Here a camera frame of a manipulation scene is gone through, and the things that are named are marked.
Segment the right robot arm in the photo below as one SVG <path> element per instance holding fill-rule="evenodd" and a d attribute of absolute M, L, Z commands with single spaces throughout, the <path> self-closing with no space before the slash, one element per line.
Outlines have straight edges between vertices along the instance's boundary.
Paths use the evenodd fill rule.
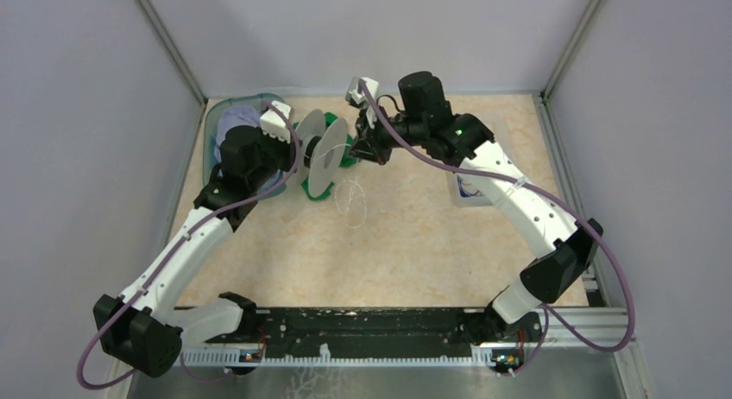
<path fill-rule="evenodd" d="M 593 219 L 580 221 L 563 202 L 536 187 L 508 157 L 487 125 L 470 113 L 456 113 L 441 80 L 428 71 L 399 82 L 402 110 L 393 116 L 378 103 L 378 84 L 354 78 L 345 95 L 359 110 L 351 154 L 386 164 L 393 149 L 418 153 L 423 162 L 459 175 L 487 198 L 518 230 L 534 255 L 518 278 L 485 308 L 483 328 L 497 340 L 510 339 L 521 319 L 542 304 L 553 304 L 590 265 Z"/>

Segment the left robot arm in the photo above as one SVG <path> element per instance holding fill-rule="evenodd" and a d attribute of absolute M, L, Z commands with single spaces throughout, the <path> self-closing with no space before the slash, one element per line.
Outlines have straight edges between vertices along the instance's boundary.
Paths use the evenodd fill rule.
<path fill-rule="evenodd" d="M 239 342 L 253 339 L 259 329 L 256 304 L 241 295 L 225 293 L 189 309 L 177 303 L 215 249 L 271 193 L 264 183 L 277 171 L 286 178 L 297 173 L 301 149 L 290 123 L 228 130 L 221 162 L 173 239 L 119 295 L 104 294 L 95 303 L 93 343 L 133 371 L 160 377 L 189 345 L 223 334 Z"/>

